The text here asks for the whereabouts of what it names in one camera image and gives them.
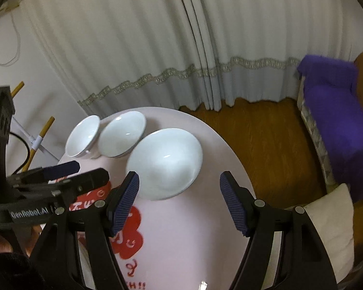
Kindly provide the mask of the person left hand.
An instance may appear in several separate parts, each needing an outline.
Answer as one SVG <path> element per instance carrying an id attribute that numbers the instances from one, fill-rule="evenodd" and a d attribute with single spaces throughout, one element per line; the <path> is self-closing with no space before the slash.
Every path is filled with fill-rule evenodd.
<path id="1" fill-rule="evenodd" d="M 24 247 L 25 252 L 28 257 L 32 253 L 37 240 L 42 232 L 42 227 L 40 225 L 35 225 L 32 227 L 23 227 L 20 230 L 20 245 Z M 9 242 L 5 237 L 0 235 L 0 253 L 13 253 L 14 244 Z"/>

